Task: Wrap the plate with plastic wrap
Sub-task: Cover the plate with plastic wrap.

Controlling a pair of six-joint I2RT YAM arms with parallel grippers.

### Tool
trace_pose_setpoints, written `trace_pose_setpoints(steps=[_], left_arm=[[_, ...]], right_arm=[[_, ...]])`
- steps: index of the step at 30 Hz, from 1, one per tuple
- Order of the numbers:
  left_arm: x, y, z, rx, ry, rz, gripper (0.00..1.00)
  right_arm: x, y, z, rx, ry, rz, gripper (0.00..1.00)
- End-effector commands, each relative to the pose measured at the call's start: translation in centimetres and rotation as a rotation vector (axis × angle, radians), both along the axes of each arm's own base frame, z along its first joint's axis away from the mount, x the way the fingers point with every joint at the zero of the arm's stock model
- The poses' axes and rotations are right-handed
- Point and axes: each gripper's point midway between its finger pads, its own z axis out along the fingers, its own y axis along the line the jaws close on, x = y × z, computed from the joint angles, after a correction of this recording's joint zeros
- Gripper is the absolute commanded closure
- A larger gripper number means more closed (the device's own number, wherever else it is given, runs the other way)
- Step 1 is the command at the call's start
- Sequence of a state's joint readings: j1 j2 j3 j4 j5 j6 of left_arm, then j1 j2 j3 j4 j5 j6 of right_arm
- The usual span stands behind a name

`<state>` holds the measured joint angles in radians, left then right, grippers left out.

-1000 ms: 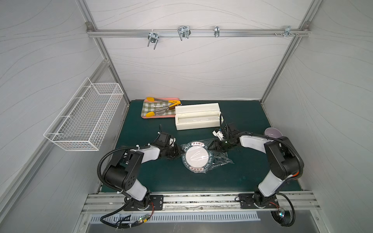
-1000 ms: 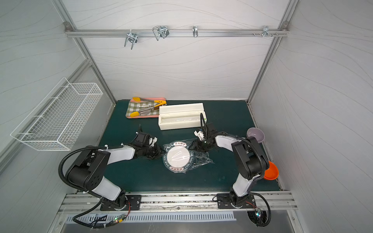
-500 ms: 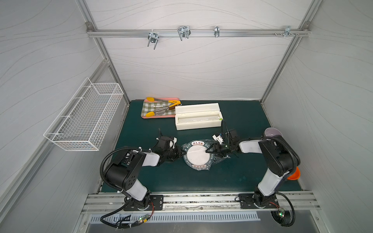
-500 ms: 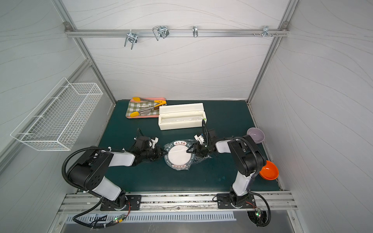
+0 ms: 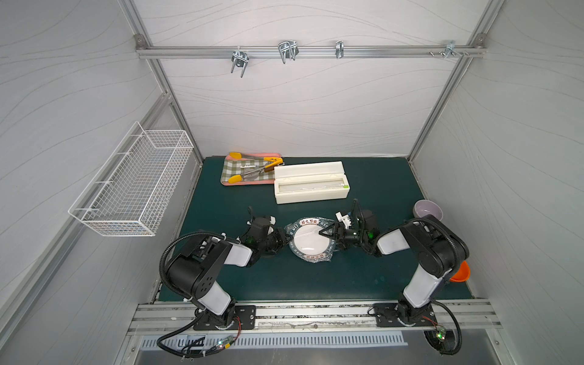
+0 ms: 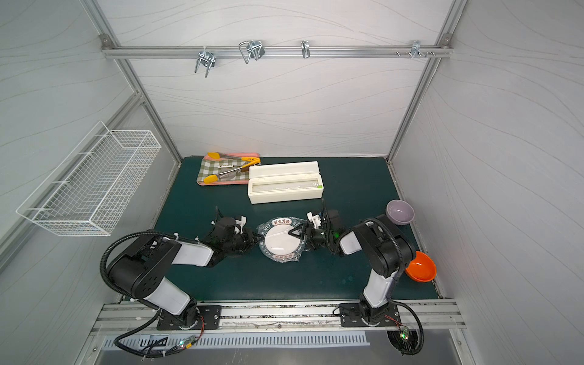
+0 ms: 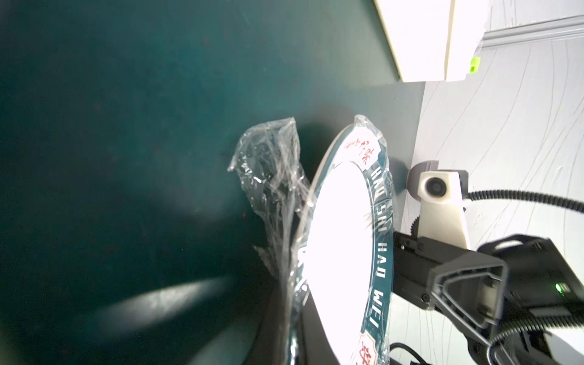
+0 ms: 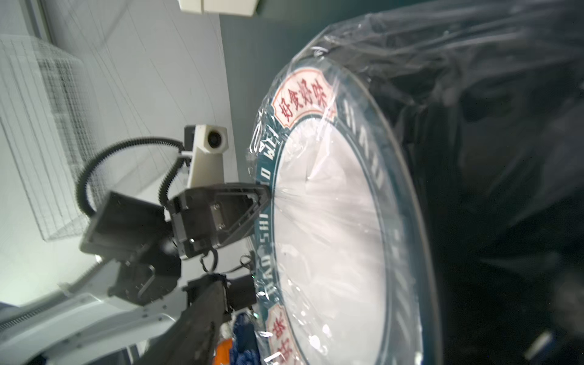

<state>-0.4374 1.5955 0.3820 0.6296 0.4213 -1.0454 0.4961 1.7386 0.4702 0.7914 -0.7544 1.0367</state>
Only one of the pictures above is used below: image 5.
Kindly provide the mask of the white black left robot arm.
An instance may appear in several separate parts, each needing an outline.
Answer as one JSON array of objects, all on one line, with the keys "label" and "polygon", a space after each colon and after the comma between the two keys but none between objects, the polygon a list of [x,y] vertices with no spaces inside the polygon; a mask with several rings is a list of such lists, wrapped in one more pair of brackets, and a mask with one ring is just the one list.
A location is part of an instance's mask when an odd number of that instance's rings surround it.
[{"label": "white black left robot arm", "polygon": [[227,328],[236,315],[236,301],[217,282],[223,267],[249,268],[263,256],[277,254],[287,243],[275,218],[254,217],[243,236],[199,231],[174,240],[159,261],[161,282],[198,309],[208,321]]}]

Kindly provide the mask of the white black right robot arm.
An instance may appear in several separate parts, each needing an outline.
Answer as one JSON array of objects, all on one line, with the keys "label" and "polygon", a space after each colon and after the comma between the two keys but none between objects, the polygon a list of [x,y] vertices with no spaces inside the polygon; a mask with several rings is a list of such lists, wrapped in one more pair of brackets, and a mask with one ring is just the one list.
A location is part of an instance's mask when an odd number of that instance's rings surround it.
[{"label": "white black right robot arm", "polygon": [[352,212],[319,231],[342,249],[358,246],[373,256],[404,250],[418,260],[412,279],[390,312],[405,326],[413,326],[429,310],[436,293],[458,273],[470,256],[466,243],[432,214],[414,217],[385,233],[371,211]]}]

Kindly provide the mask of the cream plastic wrap dispenser box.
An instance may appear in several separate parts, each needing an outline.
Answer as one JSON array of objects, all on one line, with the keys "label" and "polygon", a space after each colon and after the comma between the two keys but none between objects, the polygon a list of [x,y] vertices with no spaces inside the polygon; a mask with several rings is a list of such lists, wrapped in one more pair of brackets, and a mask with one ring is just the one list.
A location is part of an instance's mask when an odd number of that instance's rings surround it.
[{"label": "cream plastic wrap dispenser box", "polygon": [[275,200],[279,205],[346,199],[350,188],[341,161],[275,167]]}]

